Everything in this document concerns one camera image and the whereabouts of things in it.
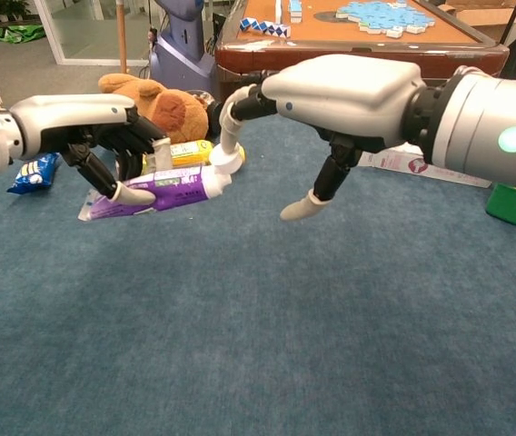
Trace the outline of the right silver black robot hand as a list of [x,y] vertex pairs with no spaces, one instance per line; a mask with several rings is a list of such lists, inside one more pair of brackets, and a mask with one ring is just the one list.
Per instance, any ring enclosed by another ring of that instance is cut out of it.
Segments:
[[284,221],[312,217],[326,207],[362,153],[403,144],[403,118],[426,87],[413,63],[327,54],[301,61],[244,86],[223,104],[220,141],[210,162],[220,173],[241,166],[239,135],[245,122],[278,114],[313,127],[329,143],[316,181],[280,213]]

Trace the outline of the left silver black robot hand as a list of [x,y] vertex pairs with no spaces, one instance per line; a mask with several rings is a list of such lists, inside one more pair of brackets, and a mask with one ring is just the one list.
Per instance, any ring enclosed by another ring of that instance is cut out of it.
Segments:
[[58,153],[108,200],[126,205],[151,205],[155,195],[115,179],[96,157],[96,146],[113,152],[122,178],[136,177],[137,163],[151,154],[165,132],[138,113],[133,99],[120,94],[58,94],[28,97],[9,110],[19,129],[22,150],[16,157],[31,160]]

